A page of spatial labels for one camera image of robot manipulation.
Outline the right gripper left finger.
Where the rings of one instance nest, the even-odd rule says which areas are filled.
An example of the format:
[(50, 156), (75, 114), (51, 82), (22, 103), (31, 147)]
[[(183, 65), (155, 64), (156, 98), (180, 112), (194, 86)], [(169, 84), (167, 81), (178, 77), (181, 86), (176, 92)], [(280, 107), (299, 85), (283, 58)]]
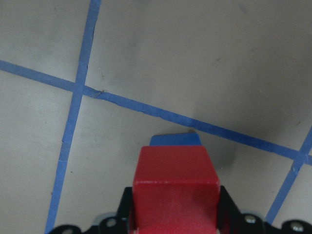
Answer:
[(75, 225), (60, 225), (50, 231), (51, 234), (129, 234), (130, 217), (133, 204), (132, 187), (126, 187), (123, 191), (117, 211), (109, 215), (91, 227), (82, 231)]

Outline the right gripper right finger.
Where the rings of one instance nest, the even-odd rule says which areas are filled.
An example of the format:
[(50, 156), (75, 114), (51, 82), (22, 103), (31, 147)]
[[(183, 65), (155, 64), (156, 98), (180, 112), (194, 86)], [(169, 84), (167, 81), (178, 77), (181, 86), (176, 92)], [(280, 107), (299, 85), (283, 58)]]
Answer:
[(312, 225), (293, 219), (277, 228), (252, 213), (242, 213), (224, 186), (220, 187), (217, 207), (217, 230), (220, 234), (311, 234)]

